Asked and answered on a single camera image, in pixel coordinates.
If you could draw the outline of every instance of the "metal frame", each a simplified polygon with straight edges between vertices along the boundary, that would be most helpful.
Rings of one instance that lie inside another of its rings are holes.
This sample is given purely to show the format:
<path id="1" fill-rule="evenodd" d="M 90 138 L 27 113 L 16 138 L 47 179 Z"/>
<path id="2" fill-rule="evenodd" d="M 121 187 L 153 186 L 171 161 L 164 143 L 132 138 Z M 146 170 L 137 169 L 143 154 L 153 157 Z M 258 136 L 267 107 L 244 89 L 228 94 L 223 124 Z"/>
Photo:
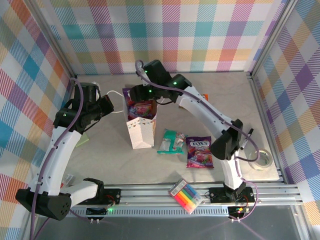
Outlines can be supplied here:
<path id="1" fill-rule="evenodd" d="M 269 38 L 266 41 L 266 44 L 264 48 L 261 51 L 260 56 L 258 57 L 258 60 L 256 61 L 255 65 L 253 66 L 252 69 L 252 76 L 253 79 L 255 78 L 255 75 L 257 72 L 259 72 L 260 68 L 262 65 L 265 63 L 273 45 L 277 41 L 282 29 L 284 28 L 288 18 L 290 17 L 292 11 L 295 9 L 295 6 L 297 5 L 299 0 L 288 0 L 286 5 L 283 8 L 283 11 L 281 15 L 279 16 L 279 19 L 272 30 L 272 33 L 270 34 Z"/>
<path id="2" fill-rule="evenodd" d="M 189 183 L 202 197 L 200 206 L 241 206 L 242 203 L 212 204 L 210 199 L 205 197 L 209 188 L 223 188 L 223 184 L 216 182 Z M 259 191 L 259 206 L 274 205 L 300 205 L 303 204 L 298 187 L 295 184 L 284 184 L 281 181 L 256 182 Z M 130 184 L 130 185 L 105 185 L 106 189 L 121 189 L 121 200 L 118 207 L 177 207 L 175 199 L 169 194 L 173 183 L 158 184 Z"/>
<path id="3" fill-rule="evenodd" d="M 73 78 L 76 74 L 72 70 L 72 67 L 69 64 L 65 54 L 62 52 L 56 40 L 56 37 L 53 35 L 51 28 L 45 20 L 43 14 L 41 13 L 39 6 L 36 3 L 34 3 L 33 0 L 24 0 L 24 3 L 31 12 L 36 23 L 39 25 L 43 35 L 45 36 L 46 40 L 48 41 L 49 45 L 51 46 L 58 60 L 60 61 L 62 67 L 68 74 L 69 78 Z"/>
<path id="4" fill-rule="evenodd" d="M 316 239 L 304 205 L 292 205 L 291 211 L 301 239 Z"/>
<path id="5" fill-rule="evenodd" d="M 289 180 L 286 175 L 284 165 L 281 161 L 281 157 L 280 157 L 279 150 L 277 148 L 276 141 L 275 141 L 273 134 L 272 134 L 272 129 L 271 129 L 271 126 L 270 126 L 270 123 L 268 120 L 267 111 L 262 103 L 262 98 L 260 96 L 258 86 L 257 86 L 256 82 L 253 80 L 253 78 L 250 76 L 250 73 L 247 73 L 247 79 L 249 81 L 249 85 L 252 90 L 254 101 L 255 101 L 256 107 L 258 109 L 260 119 L 262 121 L 264 133 L 266 135 L 266 139 L 268 141 L 270 151 L 271 151 L 272 157 L 274 159 L 275 166 L 281 171 L 281 176 L 284 180 L 284 183 L 288 184 Z"/>

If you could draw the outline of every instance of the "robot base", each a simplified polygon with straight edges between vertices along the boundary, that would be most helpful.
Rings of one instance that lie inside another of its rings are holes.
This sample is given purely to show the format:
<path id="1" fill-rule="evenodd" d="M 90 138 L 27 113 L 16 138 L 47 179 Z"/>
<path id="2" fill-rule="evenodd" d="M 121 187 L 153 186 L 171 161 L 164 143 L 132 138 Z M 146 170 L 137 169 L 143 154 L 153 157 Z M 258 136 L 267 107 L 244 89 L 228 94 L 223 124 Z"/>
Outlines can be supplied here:
<path id="1" fill-rule="evenodd" d="M 225 187 L 210 187 L 210 202 L 212 204 L 225 204 L 225 203 L 239 203 L 246 204 L 254 203 L 255 196 L 252 187 L 245 187 L 236 198 L 231 198 L 228 190 Z"/>

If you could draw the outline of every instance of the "tape roll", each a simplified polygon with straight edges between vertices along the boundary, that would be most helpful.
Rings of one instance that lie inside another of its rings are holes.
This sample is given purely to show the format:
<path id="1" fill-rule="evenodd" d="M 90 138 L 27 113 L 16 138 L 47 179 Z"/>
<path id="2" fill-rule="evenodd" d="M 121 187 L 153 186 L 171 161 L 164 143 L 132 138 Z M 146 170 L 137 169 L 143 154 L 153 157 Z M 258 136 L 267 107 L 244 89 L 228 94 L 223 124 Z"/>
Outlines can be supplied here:
<path id="1" fill-rule="evenodd" d="M 249 165 L 255 170 L 263 171 L 272 165 L 273 158 L 270 152 L 268 152 L 265 149 L 259 149 L 259 152 L 260 152 L 260 159 L 258 161 L 249 162 Z M 257 157 L 257 151 L 252 152 L 250 154 L 249 159 L 254 159 L 256 157 Z"/>

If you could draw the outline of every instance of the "candy bag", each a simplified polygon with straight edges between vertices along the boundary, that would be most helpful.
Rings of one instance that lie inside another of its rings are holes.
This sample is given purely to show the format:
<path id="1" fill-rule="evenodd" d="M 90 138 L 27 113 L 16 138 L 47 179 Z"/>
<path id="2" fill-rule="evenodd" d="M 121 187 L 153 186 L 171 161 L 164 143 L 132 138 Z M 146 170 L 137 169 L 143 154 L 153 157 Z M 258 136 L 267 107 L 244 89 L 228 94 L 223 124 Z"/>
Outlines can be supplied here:
<path id="1" fill-rule="evenodd" d="M 186 136 L 181 132 L 165 129 L 158 154 L 184 154 L 182 147 Z"/>
<path id="2" fill-rule="evenodd" d="M 210 152 L 211 137 L 189 136 L 185 139 L 188 147 L 187 168 L 213 168 L 212 154 Z"/>
<path id="3" fill-rule="evenodd" d="M 127 111 L 128 111 L 128 120 L 135 118 L 146 118 L 153 119 L 156 115 L 156 111 L 153 108 L 157 106 L 153 104 L 152 100 L 134 102 L 130 98 L 131 88 L 123 88 L 122 93 L 126 102 Z"/>

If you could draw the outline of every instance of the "green candy wrapper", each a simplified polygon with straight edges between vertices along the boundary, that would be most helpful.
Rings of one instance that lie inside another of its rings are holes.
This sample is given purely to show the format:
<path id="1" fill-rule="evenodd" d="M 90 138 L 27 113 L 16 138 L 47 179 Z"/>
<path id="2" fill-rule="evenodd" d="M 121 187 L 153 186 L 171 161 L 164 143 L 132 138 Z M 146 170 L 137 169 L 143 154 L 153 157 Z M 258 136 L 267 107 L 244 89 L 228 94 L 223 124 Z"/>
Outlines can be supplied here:
<path id="1" fill-rule="evenodd" d="M 185 144 L 186 135 L 181 132 L 165 129 L 164 137 L 158 154 L 184 154 L 182 147 Z"/>

